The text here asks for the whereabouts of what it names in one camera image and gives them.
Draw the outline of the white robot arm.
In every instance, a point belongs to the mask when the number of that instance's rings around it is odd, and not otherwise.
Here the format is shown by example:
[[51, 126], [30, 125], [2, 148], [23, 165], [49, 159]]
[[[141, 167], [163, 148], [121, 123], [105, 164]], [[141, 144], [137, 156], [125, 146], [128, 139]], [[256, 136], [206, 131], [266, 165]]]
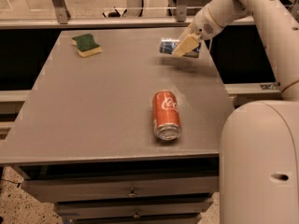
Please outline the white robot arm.
[[299, 224], [299, 29], [279, 0], [212, 0], [182, 33], [174, 55], [252, 16], [282, 98], [236, 109], [220, 147], [221, 224]]

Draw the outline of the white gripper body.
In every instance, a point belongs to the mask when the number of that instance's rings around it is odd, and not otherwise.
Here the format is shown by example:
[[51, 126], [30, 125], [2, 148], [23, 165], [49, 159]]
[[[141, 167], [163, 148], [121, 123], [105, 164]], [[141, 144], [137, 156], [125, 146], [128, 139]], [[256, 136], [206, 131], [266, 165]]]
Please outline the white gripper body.
[[203, 7], [194, 16], [191, 23], [193, 33], [200, 35], [203, 40], [209, 40], [218, 35], [223, 28], [212, 18], [208, 7]]

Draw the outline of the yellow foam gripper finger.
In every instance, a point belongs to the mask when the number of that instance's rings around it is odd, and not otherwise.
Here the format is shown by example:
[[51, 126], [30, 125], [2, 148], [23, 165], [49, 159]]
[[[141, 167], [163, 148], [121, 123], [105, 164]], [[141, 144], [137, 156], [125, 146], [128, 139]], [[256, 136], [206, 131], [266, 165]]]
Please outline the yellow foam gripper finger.
[[182, 57], [185, 54], [196, 49], [200, 43], [201, 36], [197, 34], [182, 35], [172, 54], [176, 57]]
[[192, 28], [191, 26], [188, 26], [183, 33], [178, 37], [179, 41], [184, 40], [188, 35], [190, 35], [192, 33]]

